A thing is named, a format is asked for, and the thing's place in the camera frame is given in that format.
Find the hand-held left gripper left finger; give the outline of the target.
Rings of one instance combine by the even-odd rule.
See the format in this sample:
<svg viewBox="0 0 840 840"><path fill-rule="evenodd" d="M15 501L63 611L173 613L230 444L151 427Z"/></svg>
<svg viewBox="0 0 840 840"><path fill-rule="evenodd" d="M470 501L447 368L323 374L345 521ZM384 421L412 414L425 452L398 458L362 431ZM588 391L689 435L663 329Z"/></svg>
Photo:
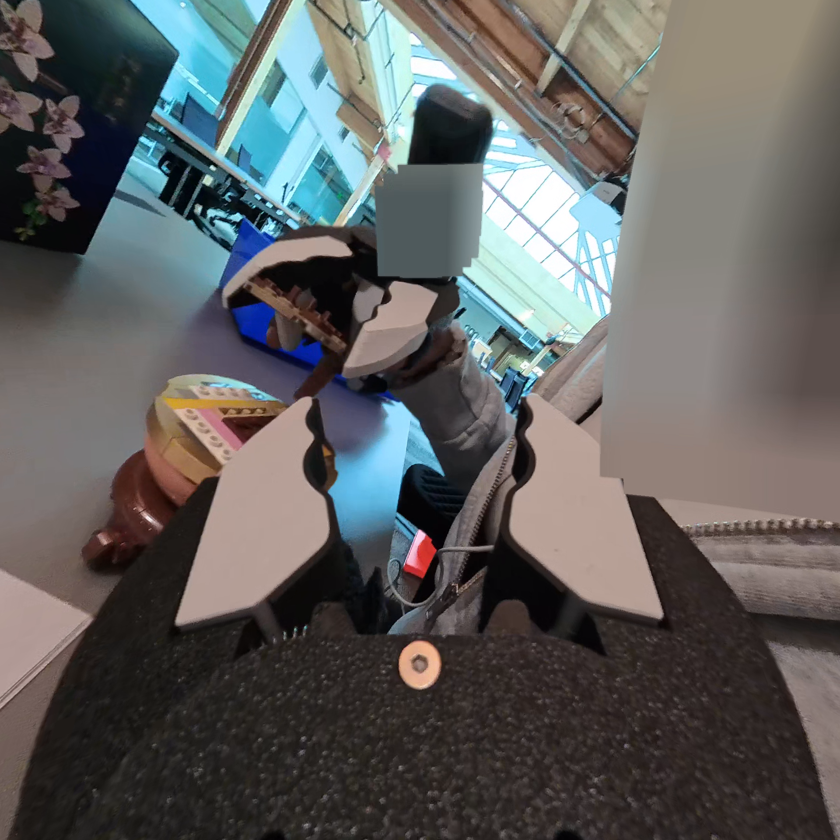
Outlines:
<svg viewBox="0 0 840 840"><path fill-rule="evenodd" d="M319 400L302 398L252 437L218 479L175 628L238 620L302 634L340 595L340 527Z"/></svg>

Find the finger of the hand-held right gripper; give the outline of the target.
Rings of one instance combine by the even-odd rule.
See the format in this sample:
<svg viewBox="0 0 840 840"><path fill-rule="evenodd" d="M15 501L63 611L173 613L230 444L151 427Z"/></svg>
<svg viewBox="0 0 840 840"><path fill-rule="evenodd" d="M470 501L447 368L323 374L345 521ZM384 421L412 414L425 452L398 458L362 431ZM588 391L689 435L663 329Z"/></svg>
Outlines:
<svg viewBox="0 0 840 840"><path fill-rule="evenodd" d="M428 320L437 303L437 289L408 281L394 280L386 289L371 286L360 290L353 315L360 307L370 309L370 317L359 323L342 367L342 377L356 380L378 375L404 361L425 342Z"/></svg>
<svg viewBox="0 0 840 840"><path fill-rule="evenodd" d="M298 289L295 306L314 311L350 311L358 284L353 278L354 232L292 232L264 248L226 284L225 309L242 308L256 301L245 283L268 279L281 293Z"/></svg>

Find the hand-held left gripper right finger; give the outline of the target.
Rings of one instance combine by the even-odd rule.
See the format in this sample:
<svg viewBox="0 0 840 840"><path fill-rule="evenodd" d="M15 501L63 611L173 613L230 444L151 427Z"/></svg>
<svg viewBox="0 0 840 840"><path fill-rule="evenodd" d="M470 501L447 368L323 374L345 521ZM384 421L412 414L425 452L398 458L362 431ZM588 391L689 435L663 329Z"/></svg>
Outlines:
<svg viewBox="0 0 840 840"><path fill-rule="evenodd" d="M627 495L601 476L594 438L539 396L522 400L514 438L500 595L557 637L574 635L585 616L659 626L665 611Z"/></svg>

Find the tan round plate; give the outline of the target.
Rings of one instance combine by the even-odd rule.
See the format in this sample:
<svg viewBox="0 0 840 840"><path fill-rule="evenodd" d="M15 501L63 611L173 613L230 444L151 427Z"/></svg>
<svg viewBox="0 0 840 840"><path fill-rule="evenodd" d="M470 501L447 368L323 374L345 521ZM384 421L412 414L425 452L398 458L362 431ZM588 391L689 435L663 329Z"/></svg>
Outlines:
<svg viewBox="0 0 840 840"><path fill-rule="evenodd" d="M303 292L300 288L293 287L284 292L266 277L257 275L246 280L243 289L271 307L275 314L297 324L304 334L324 349L338 355L347 353L348 343L332 325L331 313L318 311L314 299L301 301Z"/></svg>

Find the brick pot model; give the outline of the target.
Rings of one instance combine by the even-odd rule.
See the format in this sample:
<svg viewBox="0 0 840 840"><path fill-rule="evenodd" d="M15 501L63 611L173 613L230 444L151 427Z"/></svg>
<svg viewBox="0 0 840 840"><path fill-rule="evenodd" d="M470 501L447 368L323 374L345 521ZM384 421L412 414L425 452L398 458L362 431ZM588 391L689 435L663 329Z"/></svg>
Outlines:
<svg viewBox="0 0 840 840"><path fill-rule="evenodd" d="M112 480L108 522L81 550L88 568L131 565L199 485L286 409L244 381L211 374L171 378L145 415L142 449Z"/></svg>

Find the background office desks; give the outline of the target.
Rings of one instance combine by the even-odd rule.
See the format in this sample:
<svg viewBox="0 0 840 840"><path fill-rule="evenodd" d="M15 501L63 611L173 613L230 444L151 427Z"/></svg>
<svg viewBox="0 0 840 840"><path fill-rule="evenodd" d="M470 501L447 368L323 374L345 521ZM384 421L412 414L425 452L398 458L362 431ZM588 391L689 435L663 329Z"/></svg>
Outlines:
<svg viewBox="0 0 840 840"><path fill-rule="evenodd" d="M228 182L238 184L244 192L243 201L246 204L257 207L281 226L291 224L299 228L306 225L299 213L270 194L263 185L258 184L239 166L218 154L193 131L184 128L181 123L173 120L159 107L153 108L150 119L143 128L142 138L164 146L166 152L185 163L185 172L177 182L173 195L167 201L169 207L173 207L180 199L184 183L190 174L201 172L202 176L195 185L189 201L185 204L187 214L192 211L204 180L209 178L214 185L224 186Z"/></svg>

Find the black mesh chair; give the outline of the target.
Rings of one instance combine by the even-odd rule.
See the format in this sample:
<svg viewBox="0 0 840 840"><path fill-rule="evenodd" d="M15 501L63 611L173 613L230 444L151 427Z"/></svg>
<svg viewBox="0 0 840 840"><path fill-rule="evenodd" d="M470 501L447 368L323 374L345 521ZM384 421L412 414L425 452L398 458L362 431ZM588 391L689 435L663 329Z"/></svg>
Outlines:
<svg viewBox="0 0 840 840"><path fill-rule="evenodd" d="M414 464L402 478L396 512L441 549L465 501L466 496L436 470Z"/></svg>

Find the white ceiling projector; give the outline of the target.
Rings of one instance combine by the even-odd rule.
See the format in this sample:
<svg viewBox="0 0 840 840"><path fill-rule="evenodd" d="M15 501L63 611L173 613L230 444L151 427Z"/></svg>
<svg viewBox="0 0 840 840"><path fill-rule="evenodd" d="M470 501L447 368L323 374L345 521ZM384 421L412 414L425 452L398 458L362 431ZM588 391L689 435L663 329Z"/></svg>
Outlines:
<svg viewBox="0 0 840 840"><path fill-rule="evenodd" d="M594 184L570 208L579 229L594 237L599 245L617 241L621 234L627 186L620 180L604 179Z"/></svg>

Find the white instruction booklet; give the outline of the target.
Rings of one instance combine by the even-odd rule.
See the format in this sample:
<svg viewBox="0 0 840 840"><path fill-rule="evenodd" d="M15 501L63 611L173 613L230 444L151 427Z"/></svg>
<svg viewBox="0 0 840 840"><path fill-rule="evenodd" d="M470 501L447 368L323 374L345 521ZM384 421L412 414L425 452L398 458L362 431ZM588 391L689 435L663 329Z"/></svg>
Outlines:
<svg viewBox="0 0 840 840"><path fill-rule="evenodd" d="M1 707L87 630L92 616L1 572Z"/></svg>

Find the black flower print box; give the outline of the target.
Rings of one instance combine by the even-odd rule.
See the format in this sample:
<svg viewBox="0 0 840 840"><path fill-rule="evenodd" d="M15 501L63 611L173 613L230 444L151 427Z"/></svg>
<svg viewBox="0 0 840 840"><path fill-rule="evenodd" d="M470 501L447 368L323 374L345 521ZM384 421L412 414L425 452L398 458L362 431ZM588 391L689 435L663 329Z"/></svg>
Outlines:
<svg viewBox="0 0 840 840"><path fill-rule="evenodd" d="M87 252L177 57L135 2L1 2L3 242Z"/></svg>

